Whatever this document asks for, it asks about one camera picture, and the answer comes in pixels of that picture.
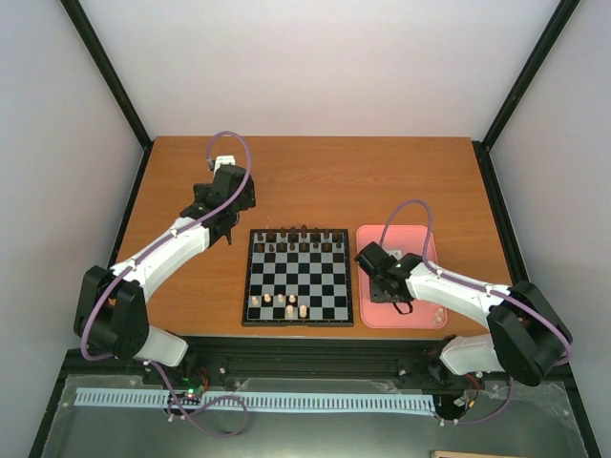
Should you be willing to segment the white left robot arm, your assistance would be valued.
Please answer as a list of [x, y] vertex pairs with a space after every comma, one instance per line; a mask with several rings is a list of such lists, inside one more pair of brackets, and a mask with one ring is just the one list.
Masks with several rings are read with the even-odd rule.
[[94, 266], [81, 284], [74, 333], [90, 361], [115, 357], [165, 365], [178, 384], [192, 382], [199, 361], [181, 337], [149, 324], [147, 302], [186, 262], [219, 239], [231, 242], [240, 212], [256, 205], [254, 181], [232, 156], [213, 162], [213, 180], [194, 185], [194, 201], [171, 226], [129, 259], [110, 268]]

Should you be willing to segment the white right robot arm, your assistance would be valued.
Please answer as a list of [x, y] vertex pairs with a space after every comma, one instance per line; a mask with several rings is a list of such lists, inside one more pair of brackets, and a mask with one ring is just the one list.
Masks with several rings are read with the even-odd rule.
[[528, 281], [513, 286], [476, 281], [413, 253], [397, 259], [375, 241], [361, 249], [355, 261], [391, 298], [441, 305], [488, 330], [475, 337], [453, 337], [440, 350], [437, 359], [453, 375], [504, 372], [523, 385], [536, 386], [570, 357], [570, 332]]

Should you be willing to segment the dark chess piece row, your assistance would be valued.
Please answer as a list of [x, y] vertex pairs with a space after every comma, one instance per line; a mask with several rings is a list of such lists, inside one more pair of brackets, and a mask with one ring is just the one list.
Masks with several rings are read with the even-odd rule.
[[348, 231], [307, 226], [252, 229], [250, 243], [255, 254], [345, 253]]

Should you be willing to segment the pink tray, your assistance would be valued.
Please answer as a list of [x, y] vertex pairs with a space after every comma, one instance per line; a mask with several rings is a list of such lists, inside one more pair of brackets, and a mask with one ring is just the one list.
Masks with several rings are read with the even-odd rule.
[[[401, 259], [407, 253], [422, 254], [427, 228], [424, 225], [392, 225], [383, 247], [391, 255]], [[434, 313], [440, 305], [432, 302], [413, 301], [411, 314], [398, 314], [389, 303], [375, 304], [369, 300], [369, 278], [358, 268], [359, 309], [361, 320], [367, 327], [382, 329], [441, 329], [448, 320], [445, 309], [444, 322], [435, 324]]]

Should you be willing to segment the black white chessboard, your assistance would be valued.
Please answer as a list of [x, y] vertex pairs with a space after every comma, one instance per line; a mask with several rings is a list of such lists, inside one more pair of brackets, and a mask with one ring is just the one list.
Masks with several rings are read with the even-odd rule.
[[[242, 325], [244, 326], [330, 326], [354, 324], [350, 275], [350, 250], [345, 253], [255, 254], [249, 234], [248, 261], [245, 275]], [[272, 304], [263, 296], [269, 294]], [[284, 295], [284, 304], [277, 301]], [[288, 304], [289, 295], [296, 296]], [[252, 297], [260, 306], [252, 305]], [[299, 307], [307, 306], [305, 319], [299, 317]], [[293, 305], [295, 316], [288, 319], [285, 308]]]

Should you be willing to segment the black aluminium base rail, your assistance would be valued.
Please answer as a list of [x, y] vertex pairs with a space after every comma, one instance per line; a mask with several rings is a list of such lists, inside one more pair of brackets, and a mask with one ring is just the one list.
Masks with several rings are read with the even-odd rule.
[[187, 343], [181, 364], [162, 368], [175, 385], [206, 379], [230, 387], [254, 378], [389, 381], [432, 392], [474, 385], [472, 376], [441, 367], [439, 341], [197, 337]]

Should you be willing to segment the left black frame post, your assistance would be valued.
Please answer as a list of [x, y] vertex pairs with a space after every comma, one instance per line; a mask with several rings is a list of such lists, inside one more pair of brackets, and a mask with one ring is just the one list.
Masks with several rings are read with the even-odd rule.
[[118, 108], [132, 130], [137, 143], [143, 150], [149, 149], [153, 144], [153, 140], [144, 127], [136, 107], [125, 90], [115, 66], [106, 53], [81, 2], [77, 0], [60, 0], [60, 4], [71, 20], [90, 57], [93, 59]]

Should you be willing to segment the black frame post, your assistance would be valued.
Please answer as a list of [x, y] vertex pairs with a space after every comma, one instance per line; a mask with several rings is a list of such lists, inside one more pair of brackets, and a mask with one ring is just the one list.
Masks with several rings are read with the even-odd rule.
[[77, 0], [60, 0], [60, 4], [71, 20], [90, 57], [93, 59], [118, 108], [132, 130], [137, 143], [143, 150], [149, 149], [153, 144], [153, 140], [144, 127], [136, 107], [125, 90], [115, 66], [106, 53], [81, 2]]
[[561, 0], [540, 34], [522, 66], [511, 90], [507, 93], [499, 111], [481, 141], [484, 150], [490, 153], [507, 126], [516, 108], [526, 94], [550, 51], [557, 43], [562, 31], [577, 9], [580, 0]]

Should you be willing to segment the right black frame post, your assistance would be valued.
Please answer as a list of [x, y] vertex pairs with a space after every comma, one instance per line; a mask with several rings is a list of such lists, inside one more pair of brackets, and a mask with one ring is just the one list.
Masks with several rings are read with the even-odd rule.
[[526, 94], [550, 51], [557, 43], [562, 31], [577, 9], [580, 0], [561, 0], [540, 34], [522, 66], [511, 90], [507, 93], [499, 111], [481, 141], [484, 150], [490, 153], [507, 126], [516, 108]]

